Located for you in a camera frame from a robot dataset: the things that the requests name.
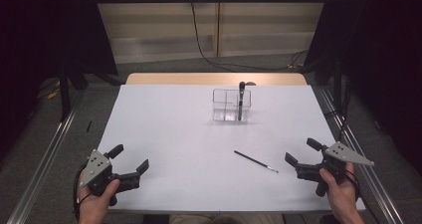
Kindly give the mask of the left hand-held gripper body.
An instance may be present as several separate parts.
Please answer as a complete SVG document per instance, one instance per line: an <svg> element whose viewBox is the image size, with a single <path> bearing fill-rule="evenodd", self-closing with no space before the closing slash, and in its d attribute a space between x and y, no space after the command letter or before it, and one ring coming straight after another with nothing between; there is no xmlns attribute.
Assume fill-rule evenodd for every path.
<svg viewBox="0 0 422 224"><path fill-rule="evenodd" d="M88 187L94 196L102 196L107 186L115 179L119 180L119 187L115 193L139 187L139 176L135 172L123 175L113 173L111 159L105 158L105 153L94 149L88 158L79 186Z"/></svg>

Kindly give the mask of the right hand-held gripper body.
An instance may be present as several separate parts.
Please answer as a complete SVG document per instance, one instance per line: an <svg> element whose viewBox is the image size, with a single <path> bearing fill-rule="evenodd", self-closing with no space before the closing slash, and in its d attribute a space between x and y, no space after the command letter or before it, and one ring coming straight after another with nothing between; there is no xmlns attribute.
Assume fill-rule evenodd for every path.
<svg viewBox="0 0 422 224"><path fill-rule="evenodd" d="M322 161L319 164L298 163L296 167L298 179L317 183L316 195L319 197L323 197L328 192L328 185L319 174L321 168L325 168L336 181L342 181L346 177L345 167L348 162L367 166L374 165L373 161L339 141L332 146L328 146L326 151L321 151L321 155Z"/></svg>

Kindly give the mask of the thin black pen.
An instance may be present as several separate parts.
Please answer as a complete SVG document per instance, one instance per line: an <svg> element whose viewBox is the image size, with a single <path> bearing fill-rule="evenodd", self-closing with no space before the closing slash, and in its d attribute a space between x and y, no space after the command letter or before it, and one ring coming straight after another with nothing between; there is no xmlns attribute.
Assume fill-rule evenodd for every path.
<svg viewBox="0 0 422 224"><path fill-rule="evenodd" d="M246 154L244 154L244 153L242 153L242 152L240 152L238 150L234 150L234 153L236 153L237 155L240 155L243 158L246 158L246 159L248 159L248 160L250 160L250 161L252 161L254 163L257 163L258 165L263 166L263 167L265 167L265 168L267 168L267 169L269 169L271 171L274 171L276 173L279 173L279 171L276 170L275 168L273 168L273 167L271 167L271 166L269 166L269 165L267 165L267 164L265 164L265 163L263 163L263 162L261 162L259 160L256 160L253 157L250 157L250 156L248 156L248 155L246 155Z"/></svg>

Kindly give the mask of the black marker pen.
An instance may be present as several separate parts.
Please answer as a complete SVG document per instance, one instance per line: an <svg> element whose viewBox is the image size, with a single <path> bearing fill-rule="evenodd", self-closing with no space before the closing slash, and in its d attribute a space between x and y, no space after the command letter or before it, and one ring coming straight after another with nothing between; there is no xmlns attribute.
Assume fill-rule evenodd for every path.
<svg viewBox="0 0 422 224"><path fill-rule="evenodd" d="M239 83L239 101L238 101L238 121L242 120L243 113L243 99L245 93L246 84L245 82Z"/></svg>

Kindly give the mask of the clear plastic organizer box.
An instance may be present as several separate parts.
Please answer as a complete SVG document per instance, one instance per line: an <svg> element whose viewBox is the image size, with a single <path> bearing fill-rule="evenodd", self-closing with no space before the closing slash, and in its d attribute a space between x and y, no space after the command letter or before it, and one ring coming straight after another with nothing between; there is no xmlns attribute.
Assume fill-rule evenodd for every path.
<svg viewBox="0 0 422 224"><path fill-rule="evenodd" d="M249 119L252 106L251 92L245 90L243 99L242 122ZM238 121L239 90L215 89L212 95L213 119L216 121Z"/></svg>

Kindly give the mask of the person's right hand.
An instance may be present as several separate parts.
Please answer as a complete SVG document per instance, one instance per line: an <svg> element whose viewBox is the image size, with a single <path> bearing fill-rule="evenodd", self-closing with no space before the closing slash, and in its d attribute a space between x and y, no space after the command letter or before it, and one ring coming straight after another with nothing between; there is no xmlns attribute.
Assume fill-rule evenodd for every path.
<svg viewBox="0 0 422 224"><path fill-rule="evenodd" d="M357 213L352 183L345 180L338 184L325 168L321 168L319 174L328 185L327 199L334 216L337 219L350 219Z"/></svg>

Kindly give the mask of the person's left hand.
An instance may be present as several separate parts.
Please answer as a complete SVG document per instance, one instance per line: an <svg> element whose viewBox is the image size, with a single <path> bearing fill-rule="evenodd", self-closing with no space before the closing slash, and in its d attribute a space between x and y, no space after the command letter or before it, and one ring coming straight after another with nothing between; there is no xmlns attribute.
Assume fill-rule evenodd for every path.
<svg viewBox="0 0 422 224"><path fill-rule="evenodd" d="M110 199L119 187L119 180L113 180L105 189L102 196L91 195L88 187L79 187L77 191L80 199L79 221L82 219L106 220Z"/></svg>

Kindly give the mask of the white table mat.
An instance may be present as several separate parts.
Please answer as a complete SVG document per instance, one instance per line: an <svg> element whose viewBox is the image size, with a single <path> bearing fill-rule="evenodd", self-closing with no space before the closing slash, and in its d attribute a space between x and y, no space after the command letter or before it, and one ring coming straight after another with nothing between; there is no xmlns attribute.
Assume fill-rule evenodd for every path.
<svg viewBox="0 0 422 224"><path fill-rule="evenodd" d="M301 163L321 155L313 138L334 143L309 86L256 86L246 122L213 119L212 86L120 88L99 144L124 150L112 167L134 171L149 160L137 189L118 195L116 210L140 212L320 211L326 199L316 184L299 180L288 152ZM279 171L234 153L238 150Z"/></svg>

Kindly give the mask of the wooden table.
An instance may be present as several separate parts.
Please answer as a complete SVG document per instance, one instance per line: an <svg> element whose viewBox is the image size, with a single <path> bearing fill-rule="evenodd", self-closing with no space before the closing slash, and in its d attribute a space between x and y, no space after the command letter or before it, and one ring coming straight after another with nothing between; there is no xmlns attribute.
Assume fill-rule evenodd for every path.
<svg viewBox="0 0 422 224"><path fill-rule="evenodd" d="M297 73L133 73L128 85L217 85L236 86L252 82L257 86L306 86Z"/></svg>

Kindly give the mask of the black curtain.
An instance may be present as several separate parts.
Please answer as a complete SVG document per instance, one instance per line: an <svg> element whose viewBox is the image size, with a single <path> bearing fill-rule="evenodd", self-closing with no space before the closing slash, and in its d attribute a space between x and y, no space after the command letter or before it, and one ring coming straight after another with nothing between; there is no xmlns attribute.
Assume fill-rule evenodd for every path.
<svg viewBox="0 0 422 224"><path fill-rule="evenodd" d="M0 160L37 103L40 85L66 74L115 75L99 6L92 0L0 0Z"/></svg>
<svg viewBox="0 0 422 224"><path fill-rule="evenodd" d="M422 176L422 0L326 1L305 69L341 70Z"/></svg>

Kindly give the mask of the metal floor rail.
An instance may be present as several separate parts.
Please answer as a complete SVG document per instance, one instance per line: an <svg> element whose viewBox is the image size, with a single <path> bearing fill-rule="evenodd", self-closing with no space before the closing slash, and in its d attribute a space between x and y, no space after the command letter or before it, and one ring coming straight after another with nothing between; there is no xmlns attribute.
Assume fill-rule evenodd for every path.
<svg viewBox="0 0 422 224"><path fill-rule="evenodd" d="M17 201L10 217L6 224L25 224L31 209L44 185L45 178L48 176L53 162L59 152L59 149L66 138L69 128L72 125L75 113L80 105L84 92L76 93L75 99L71 102L71 107L68 112L61 112L61 120L54 119L51 125L55 128L55 132L51 137L45 141L45 147L37 146L35 136L32 136L26 147L28 150L27 156L20 154L23 164L30 159L30 154L34 154L37 150L41 150L41 159L37 163L32 163L33 171L28 174L30 180L26 183L25 189L20 192L19 200Z"/></svg>
<svg viewBox="0 0 422 224"><path fill-rule="evenodd" d="M342 142L346 146L366 157L366 153L347 124L346 119L335 106L334 96L330 90L328 88L322 88L318 94L322 97L324 105L328 108L328 116L333 118L337 127L335 137L341 137ZM362 176L361 180L364 181L366 188L370 191L370 196L374 198L377 207L380 209L385 223L404 224L403 218L400 216L393 200L375 173L374 167L364 166L362 164L356 164L355 167Z"/></svg>

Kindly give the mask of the black stand post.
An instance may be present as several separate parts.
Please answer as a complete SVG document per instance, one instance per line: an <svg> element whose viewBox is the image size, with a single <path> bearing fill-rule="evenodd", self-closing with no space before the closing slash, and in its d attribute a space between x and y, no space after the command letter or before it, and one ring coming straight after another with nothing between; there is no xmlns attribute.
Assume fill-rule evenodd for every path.
<svg viewBox="0 0 422 224"><path fill-rule="evenodd" d="M68 76L66 72L66 65L62 63L59 69L59 82L62 104L61 121L64 121L71 111L71 100L69 94Z"/></svg>

